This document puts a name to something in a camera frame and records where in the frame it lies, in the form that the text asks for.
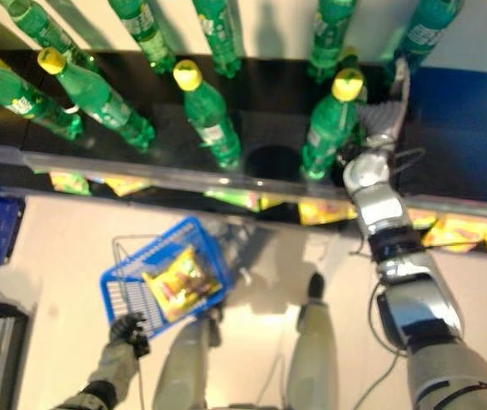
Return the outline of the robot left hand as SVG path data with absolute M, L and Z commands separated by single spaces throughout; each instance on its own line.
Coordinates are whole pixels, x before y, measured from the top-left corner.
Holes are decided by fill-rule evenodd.
M 150 353 L 149 339 L 144 329 L 142 312 L 127 313 L 118 317 L 110 326 L 109 341 L 125 342 L 133 346 L 137 359 Z

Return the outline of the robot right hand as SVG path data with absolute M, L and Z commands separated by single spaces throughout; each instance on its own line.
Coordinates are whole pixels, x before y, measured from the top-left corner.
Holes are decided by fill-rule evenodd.
M 366 132 L 362 143 L 366 149 L 395 150 L 408 110 L 410 92 L 410 72 L 406 59 L 399 57 L 395 68 L 389 99 L 358 108 L 359 120 Z

